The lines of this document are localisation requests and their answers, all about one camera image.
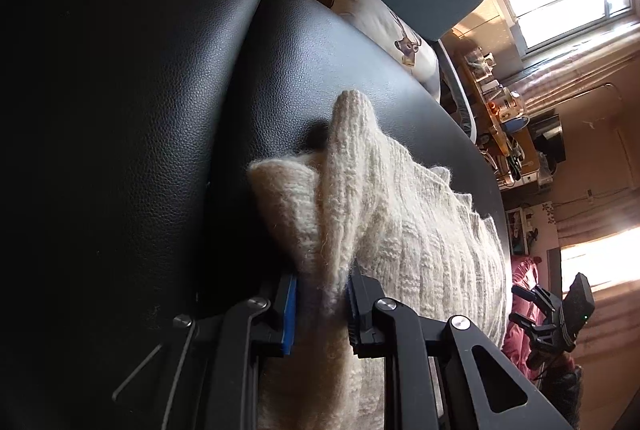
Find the cream knitted sweater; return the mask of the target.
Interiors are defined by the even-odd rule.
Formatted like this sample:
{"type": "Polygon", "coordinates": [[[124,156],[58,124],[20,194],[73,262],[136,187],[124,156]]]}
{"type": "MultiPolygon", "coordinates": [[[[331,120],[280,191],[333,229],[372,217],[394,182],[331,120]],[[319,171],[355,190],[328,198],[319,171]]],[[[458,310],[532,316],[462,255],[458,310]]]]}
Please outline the cream knitted sweater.
{"type": "Polygon", "coordinates": [[[492,217],[378,126],[370,100],[346,90],[326,147],[257,160],[248,181],[299,279],[291,355],[268,364],[263,429],[378,429],[384,366],[356,358],[345,290],[353,266],[390,298],[438,320],[462,314],[496,344],[511,309],[511,268],[492,217]]]}

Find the black computer monitor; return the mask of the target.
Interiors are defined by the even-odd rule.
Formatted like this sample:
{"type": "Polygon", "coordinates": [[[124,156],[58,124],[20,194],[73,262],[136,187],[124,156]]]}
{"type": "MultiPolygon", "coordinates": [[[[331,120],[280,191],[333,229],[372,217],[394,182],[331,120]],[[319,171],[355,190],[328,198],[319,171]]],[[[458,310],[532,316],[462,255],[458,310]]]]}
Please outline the black computer monitor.
{"type": "Polygon", "coordinates": [[[547,161],[549,173],[553,175],[561,162],[566,160],[563,127],[559,115],[537,120],[528,127],[537,153],[547,161]]]}

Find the blue round-backed chair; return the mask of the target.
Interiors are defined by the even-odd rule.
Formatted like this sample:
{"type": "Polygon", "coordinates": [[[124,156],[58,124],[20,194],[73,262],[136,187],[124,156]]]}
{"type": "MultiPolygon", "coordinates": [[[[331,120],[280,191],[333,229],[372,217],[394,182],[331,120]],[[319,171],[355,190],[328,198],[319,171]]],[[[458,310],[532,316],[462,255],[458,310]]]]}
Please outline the blue round-backed chair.
{"type": "Polygon", "coordinates": [[[501,124],[502,129],[506,132],[506,134],[513,135],[516,132],[519,132],[529,124],[528,116],[519,116],[516,118],[511,118],[506,122],[501,124]]]}

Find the cluttered wooden desk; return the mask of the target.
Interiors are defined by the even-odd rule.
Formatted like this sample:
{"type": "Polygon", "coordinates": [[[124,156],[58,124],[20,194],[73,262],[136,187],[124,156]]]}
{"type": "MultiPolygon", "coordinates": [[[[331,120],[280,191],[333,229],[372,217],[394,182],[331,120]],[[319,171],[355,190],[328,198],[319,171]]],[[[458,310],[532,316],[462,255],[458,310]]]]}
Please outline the cluttered wooden desk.
{"type": "Polygon", "coordinates": [[[475,144],[494,172],[499,188],[549,186],[556,172],[549,173],[547,161],[537,153],[528,130],[529,124],[549,115],[529,116],[524,99],[494,77],[494,58],[479,48],[457,49],[454,67],[471,107],[476,127],[475,144]],[[527,127],[513,135],[506,134],[501,124],[519,116],[529,117],[527,127]]]}

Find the sheer light curtain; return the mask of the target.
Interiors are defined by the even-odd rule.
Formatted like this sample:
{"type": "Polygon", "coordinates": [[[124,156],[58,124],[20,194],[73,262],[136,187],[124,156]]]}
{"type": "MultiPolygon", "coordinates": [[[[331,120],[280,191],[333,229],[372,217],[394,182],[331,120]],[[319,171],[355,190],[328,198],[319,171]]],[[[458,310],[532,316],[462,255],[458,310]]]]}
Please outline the sheer light curtain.
{"type": "Polygon", "coordinates": [[[533,117],[592,90],[638,59],[639,23],[622,22],[505,78],[501,84],[524,99],[525,109],[533,117]]]}

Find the white deer print pillow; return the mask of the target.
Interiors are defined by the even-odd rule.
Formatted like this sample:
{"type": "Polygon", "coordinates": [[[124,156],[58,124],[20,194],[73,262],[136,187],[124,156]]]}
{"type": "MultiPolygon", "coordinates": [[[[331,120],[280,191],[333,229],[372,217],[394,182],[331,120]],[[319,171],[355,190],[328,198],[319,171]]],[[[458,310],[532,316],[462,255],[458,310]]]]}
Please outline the white deer print pillow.
{"type": "Polygon", "coordinates": [[[436,101],[440,73],[436,52],[382,0],[318,0],[387,52],[436,101]]]}

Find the black leather padded bench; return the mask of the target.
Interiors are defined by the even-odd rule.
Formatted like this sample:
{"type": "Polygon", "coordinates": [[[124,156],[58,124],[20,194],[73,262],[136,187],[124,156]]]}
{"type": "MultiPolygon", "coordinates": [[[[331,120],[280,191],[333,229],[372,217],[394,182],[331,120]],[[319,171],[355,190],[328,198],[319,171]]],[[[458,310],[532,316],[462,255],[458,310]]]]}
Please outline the black leather padded bench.
{"type": "Polygon", "coordinates": [[[1,424],[137,429],[112,393],[178,315],[299,279],[248,164],[321,148],[356,88],[504,220],[478,149],[315,0],[1,0],[1,424]]]}

